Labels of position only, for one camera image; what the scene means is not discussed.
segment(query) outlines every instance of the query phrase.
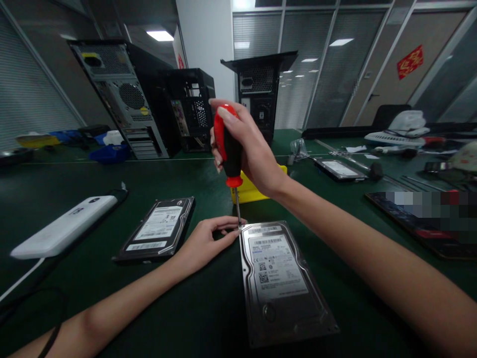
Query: hard drive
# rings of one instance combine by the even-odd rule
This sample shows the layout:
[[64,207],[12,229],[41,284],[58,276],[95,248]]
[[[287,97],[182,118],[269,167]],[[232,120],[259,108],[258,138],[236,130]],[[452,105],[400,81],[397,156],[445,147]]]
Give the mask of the hard drive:
[[150,263],[174,255],[187,233],[194,206],[193,196],[156,200],[113,261]]
[[285,221],[245,225],[240,252],[251,348],[339,332]]
[[334,181],[362,181],[368,177],[336,159],[313,159],[315,165]]

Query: white power bank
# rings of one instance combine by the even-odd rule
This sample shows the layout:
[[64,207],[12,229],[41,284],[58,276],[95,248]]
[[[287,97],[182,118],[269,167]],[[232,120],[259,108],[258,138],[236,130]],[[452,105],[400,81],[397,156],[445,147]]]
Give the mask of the white power bank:
[[58,255],[117,202],[112,195],[89,197],[18,245],[10,256],[26,260]]

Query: red decoration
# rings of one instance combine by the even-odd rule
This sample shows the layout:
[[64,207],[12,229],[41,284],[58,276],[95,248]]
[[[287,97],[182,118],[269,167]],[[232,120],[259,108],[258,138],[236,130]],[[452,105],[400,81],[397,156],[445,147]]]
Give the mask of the red decoration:
[[182,70],[184,68],[184,63],[182,62],[180,55],[177,55],[177,60],[179,62],[179,68]]
[[414,51],[397,63],[397,74],[399,75],[399,80],[402,80],[423,63],[424,54],[422,52],[422,45],[419,45]]

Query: white pillar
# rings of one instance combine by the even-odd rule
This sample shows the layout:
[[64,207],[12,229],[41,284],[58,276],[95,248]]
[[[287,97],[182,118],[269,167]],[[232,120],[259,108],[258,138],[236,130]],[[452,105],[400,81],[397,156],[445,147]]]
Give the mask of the white pillar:
[[217,98],[235,99],[235,73],[220,63],[234,59],[230,0],[176,0],[189,68],[214,78]]

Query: hand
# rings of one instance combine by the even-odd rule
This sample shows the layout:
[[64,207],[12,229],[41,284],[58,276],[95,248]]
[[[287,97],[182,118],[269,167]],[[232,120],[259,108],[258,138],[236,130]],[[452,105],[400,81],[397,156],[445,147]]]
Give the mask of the hand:
[[[221,104],[231,105],[237,112],[239,119],[227,110],[219,108]],[[245,175],[262,194],[273,198],[287,175],[278,167],[272,150],[248,110],[241,104],[224,99],[211,99],[210,105],[212,108],[218,108],[217,113],[224,120],[230,134],[242,144],[242,170]],[[210,134],[215,166],[220,172],[223,169],[223,159],[215,143],[214,128],[210,130]]]
[[[234,242],[241,232],[238,222],[239,219],[233,216],[202,220],[171,260],[180,261],[179,267],[185,270],[186,276],[193,274]],[[226,229],[235,230],[227,233]],[[216,230],[220,230],[225,236],[214,240],[212,233]]]

